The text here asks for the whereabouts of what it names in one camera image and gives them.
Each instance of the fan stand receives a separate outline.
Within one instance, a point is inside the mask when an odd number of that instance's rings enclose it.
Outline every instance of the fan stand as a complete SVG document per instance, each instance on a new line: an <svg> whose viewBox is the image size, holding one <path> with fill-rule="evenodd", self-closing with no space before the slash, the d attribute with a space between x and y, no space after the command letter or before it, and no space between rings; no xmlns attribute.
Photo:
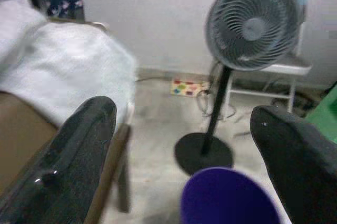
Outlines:
<svg viewBox="0 0 337 224"><path fill-rule="evenodd" d="M189 175L209 167L233 166L232 151L227 144L213 136L231 71L226 66L222 69L219 89L207 132L187 134L175 145L175 159Z"/></svg>

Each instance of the electric fan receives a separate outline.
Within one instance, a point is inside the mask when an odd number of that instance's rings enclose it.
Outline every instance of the electric fan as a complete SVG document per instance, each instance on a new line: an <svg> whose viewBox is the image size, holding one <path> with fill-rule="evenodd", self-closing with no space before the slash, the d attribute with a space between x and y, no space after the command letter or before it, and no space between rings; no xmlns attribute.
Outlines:
<svg viewBox="0 0 337 224"><path fill-rule="evenodd" d="M230 73L268 67L290 52L298 40L300 12L297 0L215 1L206 23L206 41L223 69L207 132L188 134L175 145L175 158L188 174L232 167L230 148L213 136Z"/></svg>

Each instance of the concrete floor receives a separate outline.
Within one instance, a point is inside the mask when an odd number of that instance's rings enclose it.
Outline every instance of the concrete floor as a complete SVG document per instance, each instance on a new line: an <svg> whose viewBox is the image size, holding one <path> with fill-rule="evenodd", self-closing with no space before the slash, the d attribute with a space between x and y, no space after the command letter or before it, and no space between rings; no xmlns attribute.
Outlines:
<svg viewBox="0 0 337 224"><path fill-rule="evenodd" d="M185 134L204 131L207 121L194 98L172 96L169 90L170 82L163 80L137 83L130 144L132 210L129 214L118 211L113 188L101 223L179 223L181 192L189 176L175 162L173 148ZM237 112L219 122L216 135L233 149L234 169L258 182L275 202L282 223L290 223L249 133L251 110L269 103L269 98L233 95L231 104Z"/></svg>

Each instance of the fan grille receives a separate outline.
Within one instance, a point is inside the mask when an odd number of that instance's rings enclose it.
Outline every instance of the fan grille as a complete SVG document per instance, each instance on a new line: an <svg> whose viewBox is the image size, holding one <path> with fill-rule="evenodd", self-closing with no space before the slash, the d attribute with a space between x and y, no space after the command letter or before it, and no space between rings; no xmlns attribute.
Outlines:
<svg viewBox="0 0 337 224"><path fill-rule="evenodd" d="M212 54L236 70L275 63L294 47L298 32L295 0L217 0L206 26Z"/></svg>

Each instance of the black fan base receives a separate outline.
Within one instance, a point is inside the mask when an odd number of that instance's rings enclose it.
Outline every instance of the black fan base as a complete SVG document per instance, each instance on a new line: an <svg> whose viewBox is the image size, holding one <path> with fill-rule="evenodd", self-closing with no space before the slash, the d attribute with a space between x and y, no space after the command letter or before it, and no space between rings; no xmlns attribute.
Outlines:
<svg viewBox="0 0 337 224"><path fill-rule="evenodd" d="M209 153L201 155L205 133L191 133L181 138L174 147L175 159L189 175L210 167L233 166L233 155L227 144L213 136Z"/></svg>

